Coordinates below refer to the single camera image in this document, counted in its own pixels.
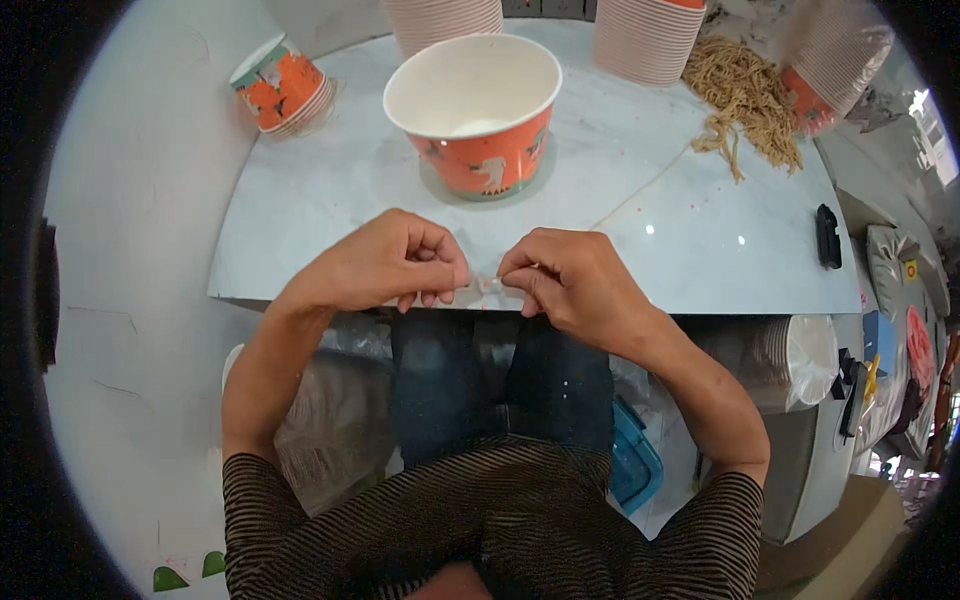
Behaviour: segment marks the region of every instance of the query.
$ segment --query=green sticker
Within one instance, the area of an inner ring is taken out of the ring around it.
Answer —
[[[227,564],[224,562],[224,553],[214,550],[213,552],[208,552],[204,557],[204,573],[202,577],[223,573],[226,569]]]
[[[188,588],[189,584],[169,566],[158,566],[154,570],[154,591],[170,591],[171,589]]]

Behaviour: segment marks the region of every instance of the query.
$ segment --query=dark blue jeans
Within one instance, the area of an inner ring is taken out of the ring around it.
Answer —
[[[459,451],[470,438],[514,433],[610,451],[613,379],[606,352],[543,316],[522,319],[499,395],[473,343],[477,313],[411,309],[393,325],[391,416],[406,467]]]

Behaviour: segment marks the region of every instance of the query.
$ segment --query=yellow clip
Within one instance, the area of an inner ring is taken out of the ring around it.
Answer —
[[[867,383],[863,388],[863,403],[866,405],[876,392],[876,372],[880,366],[880,355],[874,355],[874,362],[867,366]]]

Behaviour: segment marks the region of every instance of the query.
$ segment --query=white marble table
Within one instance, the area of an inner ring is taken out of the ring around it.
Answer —
[[[852,249],[844,268],[817,260],[814,211],[843,217],[813,144],[792,178],[749,143],[734,184],[717,154],[689,141],[709,107],[683,84],[650,89],[591,64],[593,24],[508,20],[507,33],[552,50],[564,67],[534,183],[512,198],[459,200],[387,119],[383,87],[400,64],[391,36],[316,61],[346,88],[324,127],[257,141],[230,202],[207,293],[272,300],[297,270],[384,209],[399,206],[454,232],[478,278],[534,227],[606,232],[651,301],[673,314],[859,313]],[[518,310],[512,291],[458,293],[459,308]]]

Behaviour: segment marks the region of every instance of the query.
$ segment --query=hand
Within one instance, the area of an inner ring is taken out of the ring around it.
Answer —
[[[405,313],[421,292],[424,306],[450,304],[469,285],[464,253],[447,229],[392,208],[303,268],[277,300],[295,310],[365,310],[399,298]]]
[[[676,327],[603,233],[536,228],[507,252],[497,275],[527,293],[524,317],[546,312],[560,331],[628,360],[645,362],[657,335]]]

